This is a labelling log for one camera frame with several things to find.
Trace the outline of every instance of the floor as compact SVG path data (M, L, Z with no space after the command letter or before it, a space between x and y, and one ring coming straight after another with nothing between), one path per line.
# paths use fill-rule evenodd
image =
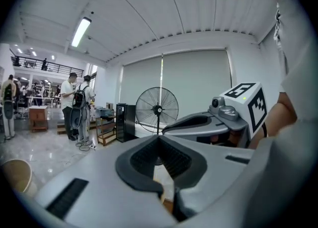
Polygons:
M90 138L96 146L96 151L110 146L104 147L97 143L95 130L90 131ZM69 141L66 135L58 135L56 127L47 132L17 131L13 139L0 144L0 165L10 159L27 161L31 165L37 188L40 189L54 176L94 151L80 151L75 144ZM155 167L154 180L163 185L164 197L173 201L173 180L163 165Z

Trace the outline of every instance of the ceiling light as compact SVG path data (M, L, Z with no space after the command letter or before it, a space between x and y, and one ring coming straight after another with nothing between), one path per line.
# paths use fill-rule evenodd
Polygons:
M73 47L77 47L79 45L81 38L83 37L85 31L87 30L87 28L90 24L91 24L91 20L86 18L86 17L84 17L81 20L79 27L76 30L75 36L74 36L73 41L72 41Z

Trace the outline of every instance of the pedestal fan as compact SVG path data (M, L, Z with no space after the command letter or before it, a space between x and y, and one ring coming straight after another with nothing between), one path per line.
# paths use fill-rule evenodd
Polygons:
M179 106L175 96L166 88L152 87L143 92L136 103L138 123L149 132L157 135L162 129L176 121ZM156 165L162 162L158 157Z

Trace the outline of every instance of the black cabinet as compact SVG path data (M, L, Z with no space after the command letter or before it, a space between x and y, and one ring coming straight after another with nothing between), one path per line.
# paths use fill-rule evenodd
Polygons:
M116 138L120 142L135 139L136 106L117 104L116 106Z

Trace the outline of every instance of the glossy tile floor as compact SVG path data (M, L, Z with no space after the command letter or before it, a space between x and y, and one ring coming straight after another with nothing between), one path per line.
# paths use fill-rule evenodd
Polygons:
M96 151L112 144L122 144L118 141L105 147L98 144L96 130L90 131L90 138L96 146ZM56 129L37 133L28 130L18 131L13 139L0 144L0 164L10 159L27 161L31 165L39 190L67 167L94 152L93 149L87 152L80 151L75 144L69 141L66 135L58 135ZM173 180L163 165L155 167L154 179L163 185L165 198L172 201Z

